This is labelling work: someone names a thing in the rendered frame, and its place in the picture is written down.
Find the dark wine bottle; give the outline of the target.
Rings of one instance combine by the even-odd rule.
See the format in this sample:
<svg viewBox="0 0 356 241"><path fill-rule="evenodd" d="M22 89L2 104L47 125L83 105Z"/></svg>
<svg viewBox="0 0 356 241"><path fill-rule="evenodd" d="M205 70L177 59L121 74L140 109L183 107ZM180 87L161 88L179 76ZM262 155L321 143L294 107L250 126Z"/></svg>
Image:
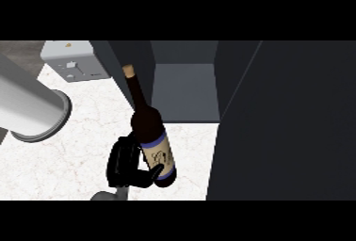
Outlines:
<svg viewBox="0 0 356 241"><path fill-rule="evenodd" d="M149 170L154 170L154 184L158 187L169 187L177 178L177 168L161 115L158 110L146 104L133 66L126 65L123 72L135 104L130 127Z"/></svg>

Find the pale grey cylinder, dark rim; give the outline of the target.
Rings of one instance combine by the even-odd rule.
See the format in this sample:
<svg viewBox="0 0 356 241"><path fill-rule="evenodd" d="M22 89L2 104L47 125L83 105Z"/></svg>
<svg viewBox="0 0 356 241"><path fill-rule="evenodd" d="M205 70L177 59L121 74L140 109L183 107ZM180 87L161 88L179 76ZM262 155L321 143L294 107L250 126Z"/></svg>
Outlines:
<svg viewBox="0 0 356 241"><path fill-rule="evenodd" d="M0 127L30 143L52 137L68 121L72 103L0 54Z"/></svg>

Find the pale grey box appliance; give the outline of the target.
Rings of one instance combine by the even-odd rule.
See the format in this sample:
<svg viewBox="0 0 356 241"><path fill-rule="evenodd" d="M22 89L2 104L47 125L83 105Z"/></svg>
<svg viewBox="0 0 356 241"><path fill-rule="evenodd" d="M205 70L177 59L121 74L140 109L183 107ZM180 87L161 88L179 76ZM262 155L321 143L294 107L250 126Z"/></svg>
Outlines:
<svg viewBox="0 0 356 241"><path fill-rule="evenodd" d="M111 77L87 40L47 40L40 57L68 83Z"/></svg>

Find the dark grey cabinet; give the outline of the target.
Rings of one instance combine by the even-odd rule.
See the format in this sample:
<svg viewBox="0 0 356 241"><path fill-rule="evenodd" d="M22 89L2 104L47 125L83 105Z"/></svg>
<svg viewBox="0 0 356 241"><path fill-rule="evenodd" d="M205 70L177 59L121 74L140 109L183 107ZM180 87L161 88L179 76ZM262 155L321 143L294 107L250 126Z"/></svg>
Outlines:
<svg viewBox="0 0 356 241"><path fill-rule="evenodd" d="M126 96L132 64L146 103L167 123L217 123L257 54L257 40L95 40L98 58Z"/></svg>

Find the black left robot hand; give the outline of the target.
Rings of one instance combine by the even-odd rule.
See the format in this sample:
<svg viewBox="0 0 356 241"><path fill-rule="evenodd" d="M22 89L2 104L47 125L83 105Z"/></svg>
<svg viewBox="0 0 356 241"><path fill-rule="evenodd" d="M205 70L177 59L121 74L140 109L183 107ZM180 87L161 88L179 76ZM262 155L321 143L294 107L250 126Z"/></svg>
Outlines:
<svg viewBox="0 0 356 241"><path fill-rule="evenodd" d="M140 145L135 134L118 137L112 145L106 163L106 181L109 187L136 186L148 188L154 184L164 165L158 164L151 170L142 170L139 166Z"/></svg>

